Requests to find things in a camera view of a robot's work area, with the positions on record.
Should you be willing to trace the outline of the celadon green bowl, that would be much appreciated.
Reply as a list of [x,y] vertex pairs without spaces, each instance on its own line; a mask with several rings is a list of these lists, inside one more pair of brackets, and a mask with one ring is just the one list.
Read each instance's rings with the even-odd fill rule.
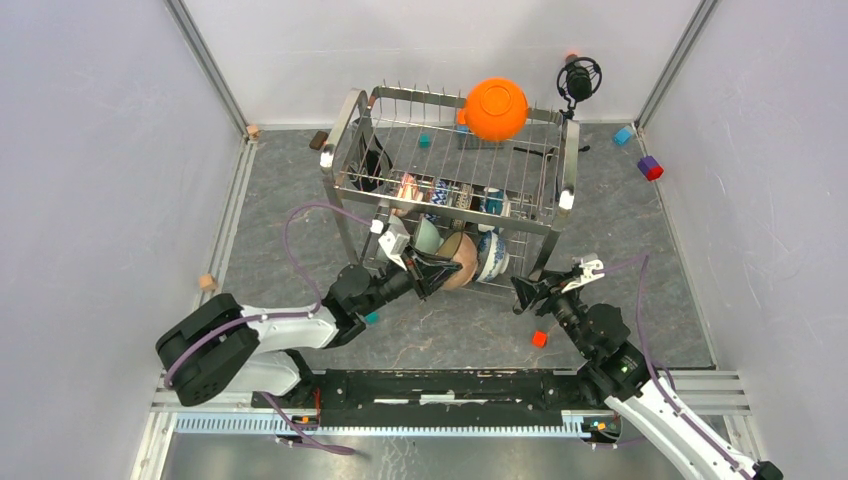
[[435,254],[443,242],[437,227],[427,218],[422,218],[413,235],[413,247],[420,252]]

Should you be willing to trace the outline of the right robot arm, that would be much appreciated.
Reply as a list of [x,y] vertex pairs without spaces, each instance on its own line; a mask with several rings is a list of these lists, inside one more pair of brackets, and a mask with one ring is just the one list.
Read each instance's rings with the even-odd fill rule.
[[646,350],[630,342],[620,308],[585,304],[575,271],[545,271],[533,280],[513,276],[515,313],[552,315],[585,362],[577,392],[591,408],[623,417],[687,479],[781,479],[771,461],[745,455],[724,440],[657,373]]

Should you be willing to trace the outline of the blue white floral bowl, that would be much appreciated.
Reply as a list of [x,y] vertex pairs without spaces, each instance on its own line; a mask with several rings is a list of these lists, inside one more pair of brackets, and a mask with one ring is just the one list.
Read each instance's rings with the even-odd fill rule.
[[509,265],[506,242],[494,231],[485,232],[478,244],[478,269],[474,281],[491,282],[503,274]]

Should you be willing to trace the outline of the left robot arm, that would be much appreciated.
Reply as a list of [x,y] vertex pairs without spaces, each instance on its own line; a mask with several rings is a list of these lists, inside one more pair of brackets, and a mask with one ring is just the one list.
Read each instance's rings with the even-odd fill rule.
[[305,307],[257,308],[230,293],[213,296],[156,342],[165,386],[185,407],[223,392],[266,392],[290,407],[306,405],[314,381],[298,350],[344,346],[365,330],[367,315],[410,291],[425,299],[463,268],[413,247],[400,260],[377,274],[348,265],[323,298]]

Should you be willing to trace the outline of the brown glazed bowl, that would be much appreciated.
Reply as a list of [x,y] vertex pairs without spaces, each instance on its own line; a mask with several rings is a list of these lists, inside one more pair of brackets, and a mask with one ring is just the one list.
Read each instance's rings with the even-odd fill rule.
[[472,281],[478,267],[478,254],[476,244],[468,234],[460,231],[451,233],[436,251],[436,255],[462,266],[445,281],[442,290],[457,290]]

